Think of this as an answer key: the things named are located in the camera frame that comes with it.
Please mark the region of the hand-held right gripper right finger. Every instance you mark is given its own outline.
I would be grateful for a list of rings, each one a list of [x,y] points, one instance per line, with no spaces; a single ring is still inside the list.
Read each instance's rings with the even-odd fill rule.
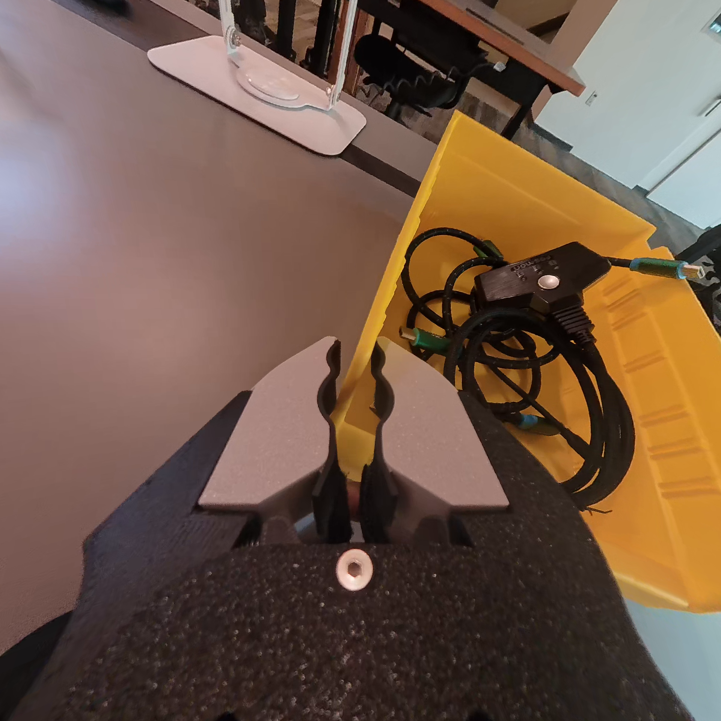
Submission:
[[[409,544],[429,524],[509,510],[459,393],[437,370],[381,337],[371,376],[378,424],[360,483],[367,543]]]

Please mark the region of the black office chair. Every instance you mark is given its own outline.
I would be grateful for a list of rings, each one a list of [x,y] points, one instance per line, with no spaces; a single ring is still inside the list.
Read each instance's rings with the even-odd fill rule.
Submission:
[[[431,110],[455,108],[471,77],[482,69],[494,67],[482,51],[480,62],[469,70],[453,66],[446,74],[430,71],[380,35],[365,35],[357,41],[353,59],[366,74],[364,83],[389,95],[390,101],[383,113],[396,122],[401,122],[405,107],[428,117]]]

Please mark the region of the black brushed-metal switch box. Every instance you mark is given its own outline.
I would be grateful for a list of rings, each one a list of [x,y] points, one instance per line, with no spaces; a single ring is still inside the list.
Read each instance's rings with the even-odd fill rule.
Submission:
[[[635,455],[629,405],[596,344],[584,293],[623,259],[605,257],[573,241],[542,255],[477,275],[471,314],[453,325],[449,302],[443,322],[449,347],[443,375],[459,375],[461,391],[496,419],[529,433],[561,437],[581,459],[562,487],[581,511],[615,491]],[[539,400],[543,370],[561,358],[580,388],[590,438],[572,431]]]

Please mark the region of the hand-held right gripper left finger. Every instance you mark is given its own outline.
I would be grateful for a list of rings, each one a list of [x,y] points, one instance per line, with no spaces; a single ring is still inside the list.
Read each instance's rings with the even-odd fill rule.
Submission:
[[[353,536],[335,425],[341,344],[327,336],[253,387],[202,491],[203,510],[250,512],[263,521],[312,514],[322,542]]]

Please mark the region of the yellow plastic bin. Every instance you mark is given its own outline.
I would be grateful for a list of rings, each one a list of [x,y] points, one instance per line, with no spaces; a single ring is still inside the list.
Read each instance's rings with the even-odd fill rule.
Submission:
[[[409,243],[436,227],[491,240],[509,261],[569,241],[603,256],[670,259],[650,223],[460,112],[450,120],[398,236],[339,390],[333,419],[354,480],[373,454],[370,360],[410,302]],[[584,513],[623,595],[695,613],[720,605],[719,335],[688,283],[613,268],[585,293],[609,374],[630,407],[635,457],[619,488]]]

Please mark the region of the white tablet stand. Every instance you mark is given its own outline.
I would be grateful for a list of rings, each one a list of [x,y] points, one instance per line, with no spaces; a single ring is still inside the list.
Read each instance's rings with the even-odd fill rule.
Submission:
[[[294,143],[339,156],[365,127],[365,116],[340,99],[357,2],[347,5],[338,76],[321,88],[251,49],[241,39],[230,2],[220,2],[223,34],[148,50],[153,67]]]

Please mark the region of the dark wooden table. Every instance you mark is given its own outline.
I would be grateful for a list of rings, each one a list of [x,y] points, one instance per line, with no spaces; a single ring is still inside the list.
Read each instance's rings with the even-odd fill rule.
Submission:
[[[423,4],[473,34],[506,56],[503,70],[479,71],[475,77],[518,104],[502,137],[512,140],[531,117],[531,109],[544,89],[553,95],[568,92],[580,97],[585,84],[572,65],[556,59],[551,45],[531,34],[484,2],[424,1]]]

